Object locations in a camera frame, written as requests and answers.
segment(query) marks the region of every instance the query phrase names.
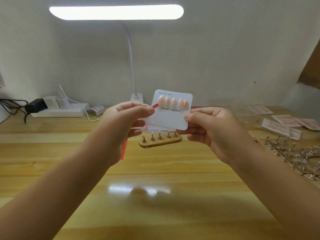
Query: person's left hand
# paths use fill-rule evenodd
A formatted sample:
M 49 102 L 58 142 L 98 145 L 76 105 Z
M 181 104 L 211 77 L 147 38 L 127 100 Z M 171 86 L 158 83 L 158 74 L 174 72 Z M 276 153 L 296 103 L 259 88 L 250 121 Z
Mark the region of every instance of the person's left hand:
M 124 102 L 107 109 L 98 126 L 87 136 L 83 145 L 95 158 L 108 160 L 109 166 L 121 157 L 124 142 L 142 132 L 133 127 L 145 125 L 141 118 L 154 114 L 155 109 L 147 104 Z

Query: black cable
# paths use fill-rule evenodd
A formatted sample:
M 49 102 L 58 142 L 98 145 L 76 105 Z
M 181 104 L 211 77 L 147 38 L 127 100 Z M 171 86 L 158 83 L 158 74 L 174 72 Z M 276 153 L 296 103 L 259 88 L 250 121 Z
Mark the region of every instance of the black cable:
M 25 102 L 25 105 L 20 105 L 18 104 L 16 101 L 19 102 Z M 4 108 L 5 111 L 7 111 L 9 114 L 11 115 L 15 115 L 17 114 L 18 110 L 21 111 L 22 113 L 24 113 L 24 123 L 26 123 L 27 121 L 27 116 L 28 114 L 22 110 L 23 107 L 25 107 L 28 104 L 28 101 L 26 100 L 21 100 L 21 99 L 5 99 L 5 98 L 0 98 L 0 105 Z M 8 111 L 8 109 L 16 109 L 16 111 L 14 113 L 12 113 L 11 111 Z

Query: person's right hand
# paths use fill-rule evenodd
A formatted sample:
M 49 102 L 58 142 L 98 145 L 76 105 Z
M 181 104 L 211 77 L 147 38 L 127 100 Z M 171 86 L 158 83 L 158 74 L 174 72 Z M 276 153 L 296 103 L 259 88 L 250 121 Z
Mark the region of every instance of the person's right hand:
M 228 109 L 191 109 L 191 113 L 185 115 L 185 120 L 189 122 L 188 129 L 177 132 L 180 135 L 188 134 L 189 141 L 206 144 L 226 164 L 235 158 L 246 157 L 250 150 L 261 147 Z

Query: pink press-on nail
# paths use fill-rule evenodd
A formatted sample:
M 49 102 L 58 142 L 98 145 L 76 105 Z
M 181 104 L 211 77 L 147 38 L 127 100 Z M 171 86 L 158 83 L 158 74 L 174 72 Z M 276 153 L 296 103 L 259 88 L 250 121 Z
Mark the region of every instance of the pink press-on nail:
M 171 103 L 171 100 L 169 97 L 167 97 L 164 102 L 165 108 L 170 108 L 170 103 Z
M 174 98 L 171 101 L 171 109 L 177 109 L 178 101 Z
M 183 107 L 184 107 L 185 110 L 188 110 L 188 109 L 189 109 L 189 102 L 188 102 L 187 100 L 185 100 L 185 101 L 183 102 Z
M 179 100 L 179 109 L 183 110 L 184 108 L 184 102 L 182 99 Z
M 164 97 L 163 95 L 161 95 L 161 96 L 159 97 L 159 99 L 158 99 L 158 104 L 159 104 L 160 106 L 163 106 L 163 105 L 165 104 L 165 101 L 166 101 L 165 97 Z

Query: forearm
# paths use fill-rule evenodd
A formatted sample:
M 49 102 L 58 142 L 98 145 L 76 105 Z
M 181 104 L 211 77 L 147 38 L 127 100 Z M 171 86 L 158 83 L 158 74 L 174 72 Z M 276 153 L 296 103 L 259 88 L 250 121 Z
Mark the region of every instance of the forearm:
M 2 239 L 52 239 L 108 170 L 80 148 L 0 210 Z
M 305 177 L 290 170 L 265 148 L 248 151 L 230 166 L 294 236 L 319 236 L 320 189 Z

